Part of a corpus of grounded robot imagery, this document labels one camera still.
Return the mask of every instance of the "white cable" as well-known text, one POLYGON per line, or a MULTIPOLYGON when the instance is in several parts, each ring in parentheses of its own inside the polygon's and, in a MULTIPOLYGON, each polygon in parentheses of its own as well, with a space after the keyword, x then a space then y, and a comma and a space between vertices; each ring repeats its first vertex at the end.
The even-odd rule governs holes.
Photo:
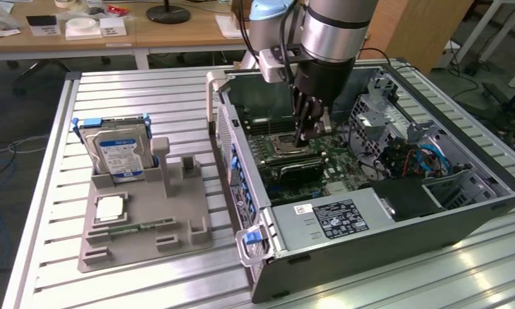
POLYGON ((9 151, 11 153, 17 153, 17 154, 38 153, 39 151, 46 150, 46 147, 38 148, 38 149, 25 150, 25 151, 15 151, 13 150, 13 146, 17 147, 20 144, 23 144, 25 142, 29 142, 31 140, 39 140, 42 138, 50 138, 50 134, 48 135, 32 136, 29 138, 25 138, 24 140, 16 140, 13 143, 9 144, 8 147, 0 149, 0 153, 3 153, 4 151, 9 151))
MULTIPOLYGON (((134 0, 114 0, 114 1, 104 1, 104 3, 164 3, 163 0, 142 0, 142 1, 134 1, 134 0)), ((214 13, 218 13, 218 14, 228 14, 231 13, 231 11, 220 11, 220 10, 215 10, 212 8, 207 8, 204 6, 199 6, 199 4, 190 4, 190 3, 180 3, 180 2, 172 2, 171 3, 172 5, 180 5, 180 6, 188 6, 188 7, 192 7, 192 8, 198 8, 199 10, 203 10, 203 11, 208 11, 208 12, 214 12, 214 13)))

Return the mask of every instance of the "circuit board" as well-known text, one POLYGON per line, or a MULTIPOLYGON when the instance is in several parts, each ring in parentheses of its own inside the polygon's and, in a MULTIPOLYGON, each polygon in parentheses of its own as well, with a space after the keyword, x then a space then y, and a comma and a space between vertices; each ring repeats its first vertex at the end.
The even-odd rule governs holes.
POLYGON ((358 190, 370 181, 339 135, 293 146, 294 133, 248 136, 274 206, 358 190))

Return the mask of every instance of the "black lamp base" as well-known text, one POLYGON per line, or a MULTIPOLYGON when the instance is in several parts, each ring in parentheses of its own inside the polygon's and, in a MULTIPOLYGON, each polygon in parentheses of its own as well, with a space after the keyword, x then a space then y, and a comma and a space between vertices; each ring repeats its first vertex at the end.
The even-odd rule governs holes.
POLYGON ((150 20, 160 24, 180 24, 191 19, 191 12, 179 6, 170 6, 170 12, 166 11, 166 6, 154 6, 147 10, 150 20))

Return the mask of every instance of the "3d printed holder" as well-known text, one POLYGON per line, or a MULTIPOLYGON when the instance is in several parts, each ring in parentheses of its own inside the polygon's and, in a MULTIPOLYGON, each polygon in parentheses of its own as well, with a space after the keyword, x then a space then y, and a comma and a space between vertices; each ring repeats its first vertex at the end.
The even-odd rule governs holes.
POLYGON ((146 180, 115 183, 92 176, 79 270, 90 272, 210 248, 214 244, 202 168, 194 156, 167 164, 167 137, 151 140, 159 166, 146 180), (96 218, 104 198, 122 198, 112 216, 96 218))

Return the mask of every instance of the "blue hard drive label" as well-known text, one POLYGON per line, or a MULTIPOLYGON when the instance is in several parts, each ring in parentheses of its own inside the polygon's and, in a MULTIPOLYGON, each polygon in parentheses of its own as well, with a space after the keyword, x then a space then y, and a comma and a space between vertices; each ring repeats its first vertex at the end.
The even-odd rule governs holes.
POLYGON ((100 142, 100 148, 103 160, 114 176, 130 178, 143 173, 142 158, 135 152, 138 149, 135 139, 100 142))
POLYGON ((351 235, 369 229, 353 200, 314 207, 317 219, 329 239, 351 235))

